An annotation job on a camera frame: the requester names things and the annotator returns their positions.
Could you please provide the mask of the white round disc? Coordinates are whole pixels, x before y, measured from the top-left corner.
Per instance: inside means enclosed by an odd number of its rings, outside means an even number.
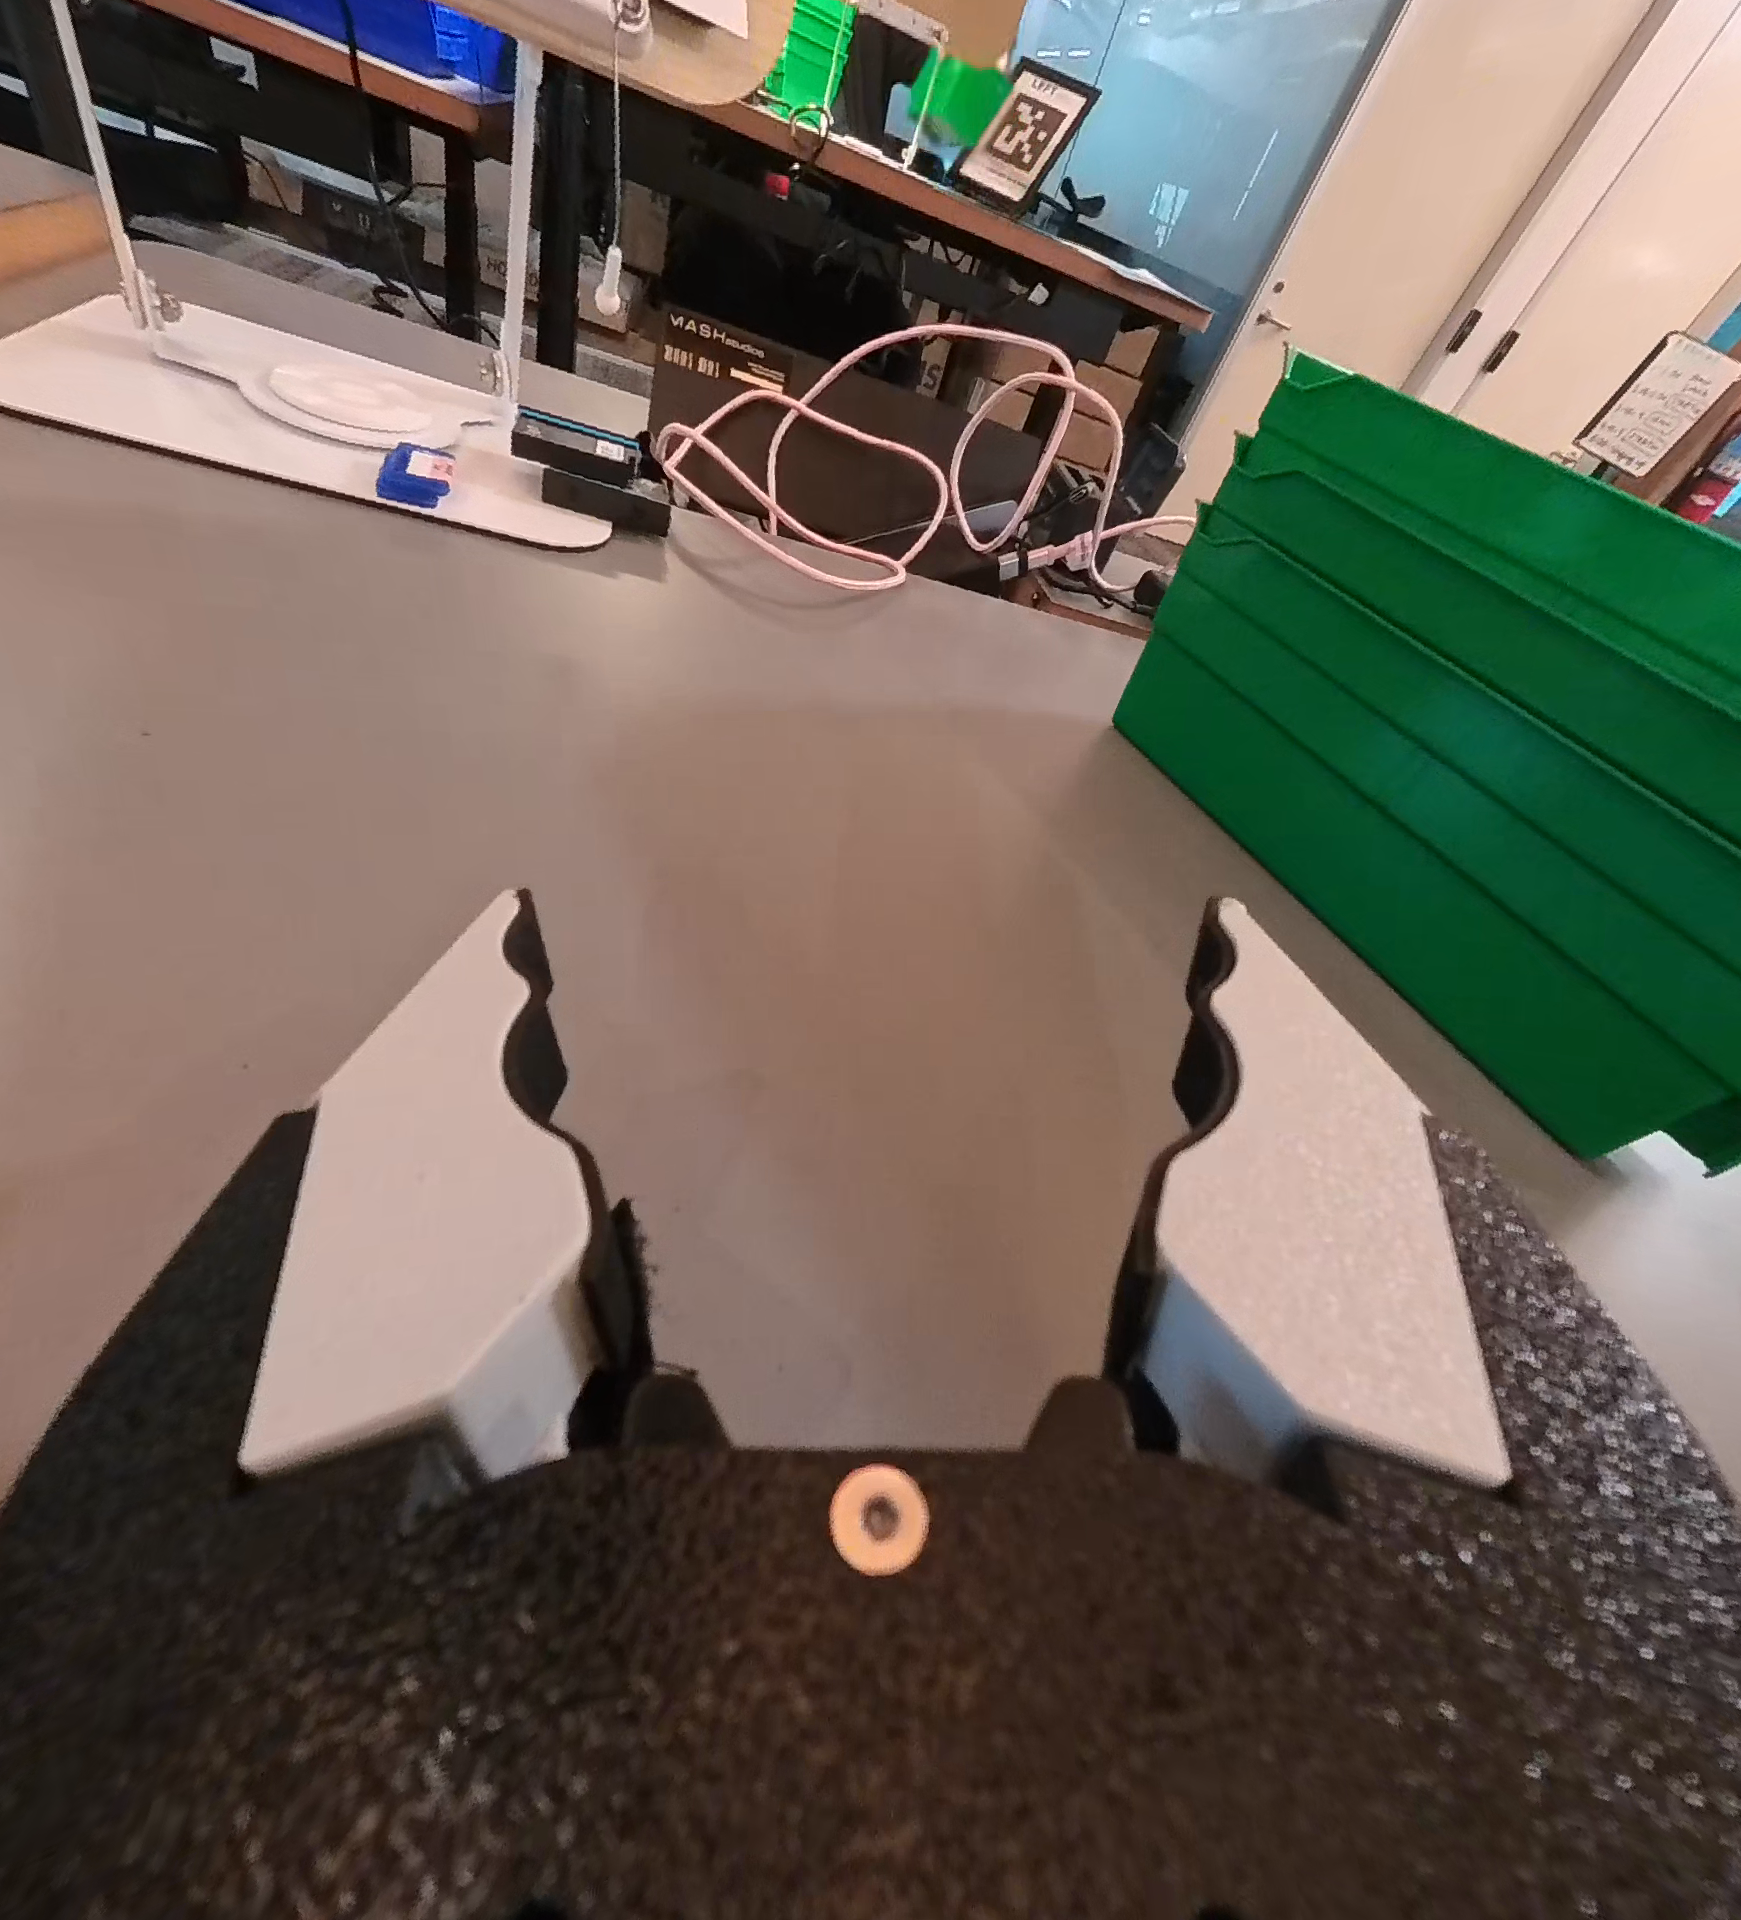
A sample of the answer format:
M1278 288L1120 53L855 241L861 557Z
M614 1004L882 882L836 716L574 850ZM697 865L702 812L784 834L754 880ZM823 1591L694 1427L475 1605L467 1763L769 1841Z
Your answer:
M431 408L411 386L375 370L328 361L280 363L265 375L267 396L288 418L309 421L334 436L402 442L430 431Z

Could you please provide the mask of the green bins clear case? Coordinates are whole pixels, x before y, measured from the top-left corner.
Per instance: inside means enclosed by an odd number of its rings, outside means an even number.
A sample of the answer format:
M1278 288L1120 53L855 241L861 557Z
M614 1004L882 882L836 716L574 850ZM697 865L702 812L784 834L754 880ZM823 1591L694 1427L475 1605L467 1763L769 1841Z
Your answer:
M795 1L754 102L796 134L914 158L971 145L1006 89L998 64L953 57L918 3Z

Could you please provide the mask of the small whiteboard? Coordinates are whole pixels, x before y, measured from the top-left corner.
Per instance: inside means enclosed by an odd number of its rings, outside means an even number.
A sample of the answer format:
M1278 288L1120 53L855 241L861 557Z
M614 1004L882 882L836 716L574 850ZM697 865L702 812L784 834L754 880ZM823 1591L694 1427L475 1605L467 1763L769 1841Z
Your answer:
M1573 450L1646 477L1738 381L1730 353L1681 329L1668 332L1573 436Z

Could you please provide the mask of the brown cardboard panel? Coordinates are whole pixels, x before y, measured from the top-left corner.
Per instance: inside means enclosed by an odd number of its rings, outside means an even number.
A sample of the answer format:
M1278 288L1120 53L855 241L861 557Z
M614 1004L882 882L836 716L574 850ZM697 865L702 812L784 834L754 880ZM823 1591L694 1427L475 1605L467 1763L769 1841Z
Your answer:
M997 65L1013 53L1024 0L914 1L918 13L941 28L942 49L973 65Z

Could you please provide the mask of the stack of blue bins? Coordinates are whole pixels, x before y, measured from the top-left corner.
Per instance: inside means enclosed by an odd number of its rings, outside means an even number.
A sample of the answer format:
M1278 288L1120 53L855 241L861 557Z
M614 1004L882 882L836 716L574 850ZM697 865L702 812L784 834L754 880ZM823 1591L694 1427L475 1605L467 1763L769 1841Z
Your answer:
M487 22L441 1L351 1L359 49L431 80L514 89L516 49Z

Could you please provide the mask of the black flat box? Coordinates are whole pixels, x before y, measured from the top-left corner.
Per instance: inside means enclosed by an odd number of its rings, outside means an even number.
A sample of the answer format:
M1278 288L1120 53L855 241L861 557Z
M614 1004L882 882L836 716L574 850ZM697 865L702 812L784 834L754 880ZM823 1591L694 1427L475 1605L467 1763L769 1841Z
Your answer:
M541 466L544 503L603 522L615 534L667 539L671 502L663 485L632 475L623 481L596 479L565 466Z

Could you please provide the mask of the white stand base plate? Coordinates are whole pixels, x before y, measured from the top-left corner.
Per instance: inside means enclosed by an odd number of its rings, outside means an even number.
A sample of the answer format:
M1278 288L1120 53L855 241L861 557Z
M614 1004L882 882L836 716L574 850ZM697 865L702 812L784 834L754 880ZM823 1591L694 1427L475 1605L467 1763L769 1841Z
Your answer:
M427 370L380 363L359 351L234 316L153 282L138 264L104 152L89 75L69 6L48 6L67 81L93 162L115 255L118 292L70 306L0 338L0 410L73 426L102 439L245 471L314 493L558 554L587 554L611 539L599 519L544 503L541 481L511 450L521 405L521 271L527 245L525 189L541 53L521 41L514 114L514 184L507 210L507 271L500 346L478 381L461 385ZM379 502L375 477L389 442L334 436L288 418L265 391L280 363L328 361L398 379L431 408L415 439L455 455L457 479L435 512Z

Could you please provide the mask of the stack of cardboard boxes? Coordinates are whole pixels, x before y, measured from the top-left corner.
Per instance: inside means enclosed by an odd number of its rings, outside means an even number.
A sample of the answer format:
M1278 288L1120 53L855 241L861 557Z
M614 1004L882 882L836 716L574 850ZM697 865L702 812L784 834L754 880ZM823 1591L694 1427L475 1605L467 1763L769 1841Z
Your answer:
M912 340L903 351L914 361L920 375L920 393L959 413L978 413L991 393L1000 391L1002 396L986 422L1005 431L1026 436L1036 407L1043 405L1052 410L1060 405L1060 394L1048 394L1047 386L1010 386L1013 379L1031 370L1052 370L1052 361L1040 342L1009 342L985 332L975 338L932 336ZM1057 444L1057 457L1063 463L1108 477L1114 465L1114 444L1104 407L1114 408L1122 431L1120 444L1129 450L1133 442L1131 418L1142 394L1142 379L1120 363L1099 364L1083 359L1073 361L1073 373L1099 394L1099 405L1073 402L1068 426Z

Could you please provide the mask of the red fire extinguisher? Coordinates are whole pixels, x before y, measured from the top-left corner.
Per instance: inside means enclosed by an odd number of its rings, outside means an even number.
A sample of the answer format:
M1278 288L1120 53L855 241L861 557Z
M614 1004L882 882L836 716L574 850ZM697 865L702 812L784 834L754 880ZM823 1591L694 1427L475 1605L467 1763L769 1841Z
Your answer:
M1704 524L1721 515L1730 493L1741 485L1741 408L1729 418L1712 446L1693 466L1676 492L1670 512L1676 517Z

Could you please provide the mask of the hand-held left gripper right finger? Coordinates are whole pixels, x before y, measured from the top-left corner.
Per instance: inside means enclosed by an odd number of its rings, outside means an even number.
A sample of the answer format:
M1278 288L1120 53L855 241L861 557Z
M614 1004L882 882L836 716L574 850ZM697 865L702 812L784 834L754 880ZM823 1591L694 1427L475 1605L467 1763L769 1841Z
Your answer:
M1320 1449L1512 1466L1410 1086L1238 899L1205 903L1101 1376L1135 1447L1275 1482Z

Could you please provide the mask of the instruction poster board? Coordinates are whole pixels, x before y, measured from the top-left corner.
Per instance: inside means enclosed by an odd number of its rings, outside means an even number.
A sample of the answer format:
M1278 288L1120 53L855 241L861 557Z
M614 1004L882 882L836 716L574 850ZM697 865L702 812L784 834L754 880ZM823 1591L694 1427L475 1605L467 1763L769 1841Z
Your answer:
M548 56L607 75L673 104L725 106L747 98L781 57L791 1L655 1L650 26L625 34L614 56L603 1L452 1L455 12L530 41Z

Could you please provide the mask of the wooden workbench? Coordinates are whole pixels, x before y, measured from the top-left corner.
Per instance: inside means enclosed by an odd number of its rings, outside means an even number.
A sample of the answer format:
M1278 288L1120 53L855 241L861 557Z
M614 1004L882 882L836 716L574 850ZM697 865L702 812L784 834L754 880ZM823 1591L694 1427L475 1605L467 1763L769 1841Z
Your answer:
M514 129L518 51L502 96L361 51L348 3L120 3L115 38L147 119L234 148L259 206L234 221L368 274L384 312L495 338L475 169Z
M1133 264L932 183L879 149L798 128L756 104L706 108L702 115L832 189L882 205L907 234L968 255L975 264L967 276L982 282L1009 276L1017 286L1013 295L936 295L934 303L946 312L985 312L991 324L1005 324L1009 316L1026 329L1043 323L1045 334L1073 359L1133 381L1129 424L1168 424L1169 400L1184 393L1177 353L1211 323L1207 306L1146 279Z

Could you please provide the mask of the black cardboard box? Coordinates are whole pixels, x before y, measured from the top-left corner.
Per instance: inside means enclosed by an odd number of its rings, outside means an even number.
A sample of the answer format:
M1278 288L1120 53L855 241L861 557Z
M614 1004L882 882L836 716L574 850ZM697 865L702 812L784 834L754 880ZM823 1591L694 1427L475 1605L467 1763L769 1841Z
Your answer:
M667 306L655 332L650 432L702 422L745 391L808 396L829 368L815 354ZM879 439L899 440L949 469L968 414L877 373L849 370L818 410ZM965 500L978 532L995 529L1031 479L1039 442L1024 431L978 422L962 465ZM791 418L778 453L778 503L802 526L855 545L896 554L927 522L930 477L910 459L845 432Z

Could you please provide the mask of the white door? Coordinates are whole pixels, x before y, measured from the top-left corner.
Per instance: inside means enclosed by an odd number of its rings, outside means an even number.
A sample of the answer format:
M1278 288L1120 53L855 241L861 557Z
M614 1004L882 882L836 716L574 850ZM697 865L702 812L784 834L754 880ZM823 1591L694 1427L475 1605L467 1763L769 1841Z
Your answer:
M1570 450L1650 348L1706 334L1741 298L1741 3L1642 137L1463 417Z
M1271 274L1252 402L1287 344L1404 383L1649 10L1406 3Z

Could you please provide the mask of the framed fiducial tag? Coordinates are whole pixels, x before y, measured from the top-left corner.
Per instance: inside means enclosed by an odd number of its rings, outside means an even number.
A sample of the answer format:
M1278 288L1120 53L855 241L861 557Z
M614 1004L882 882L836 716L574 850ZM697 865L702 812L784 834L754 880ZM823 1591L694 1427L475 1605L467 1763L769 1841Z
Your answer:
M950 167L953 191L1024 217L1097 100L1097 83L1045 60L1017 60L998 108Z

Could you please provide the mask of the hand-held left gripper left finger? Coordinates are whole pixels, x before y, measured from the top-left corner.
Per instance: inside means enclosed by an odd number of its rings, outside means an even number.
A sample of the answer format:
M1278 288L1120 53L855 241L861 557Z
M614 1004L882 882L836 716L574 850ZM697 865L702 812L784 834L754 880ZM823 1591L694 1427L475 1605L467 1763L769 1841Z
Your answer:
M603 1444L651 1364L527 889L500 893L312 1106L239 1444L268 1480L403 1439L475 1479Z

